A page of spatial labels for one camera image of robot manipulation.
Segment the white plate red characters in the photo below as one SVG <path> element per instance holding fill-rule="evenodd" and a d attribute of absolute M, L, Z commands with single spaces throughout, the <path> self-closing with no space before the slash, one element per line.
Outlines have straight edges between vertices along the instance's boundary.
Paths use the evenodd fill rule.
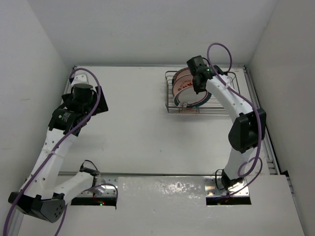
<path fill-rule="evenodd" d="M 182 75 L 178 79 L 176 79 L 172 86 L 173 96 L 175 97 L 182 89 L 192 87 L 192 80 L 193 76 L 191 74 Z"/>

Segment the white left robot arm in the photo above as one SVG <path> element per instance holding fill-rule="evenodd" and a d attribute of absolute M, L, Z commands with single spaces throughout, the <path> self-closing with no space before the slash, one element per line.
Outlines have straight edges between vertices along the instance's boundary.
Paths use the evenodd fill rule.
<path fill-rule="evenodd" d="M 81 129 L 92 116 L 108 111 L 99 84 L 90 84 L 88 76 L 96 76 L 82 68 L 70 76 L 70 93 L 62 95 L 62 104 L 52 113 L 46 139 L 36 164 L 19 191 L 11 192 L 8 202 L 21 213 L 51 223 L 65 211 L 66 204 L 79 193 L 94 186 L 99 174 L 81 168 L 66 182 L 56 185 L 65 157 Z"/>

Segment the white plate teal rim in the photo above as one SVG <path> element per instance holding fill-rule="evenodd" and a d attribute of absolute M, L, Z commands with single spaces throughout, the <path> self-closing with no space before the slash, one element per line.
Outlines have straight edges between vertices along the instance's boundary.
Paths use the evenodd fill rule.
<path fill-rule="evenodd" d="M 211 96 L 212 95 L 207 91 L 196 94 L 193 87 L 184 88 L 175 95 L 174 104 L 177 107 L 183 105 L 187 108 L 195 108 L 205 104 Z"/>

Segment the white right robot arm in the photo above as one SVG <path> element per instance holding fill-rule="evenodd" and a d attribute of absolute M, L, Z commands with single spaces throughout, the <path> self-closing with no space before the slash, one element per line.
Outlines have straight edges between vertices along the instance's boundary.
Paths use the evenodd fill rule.
<path fill-rule="evenodd" d="M 213 95 L 232 121 L 228 133 L 231 152 L 220 179 L 227 190 L 242 182 L 254 170 L 265 137 L 266 112 L 262 108 L 257 109 L 233 88 L 228 73 L 216 65 L 207 66 L 202 56 L 192 57 L 187 66 L 193 76 L 194 91 L 207 91 Z"/>

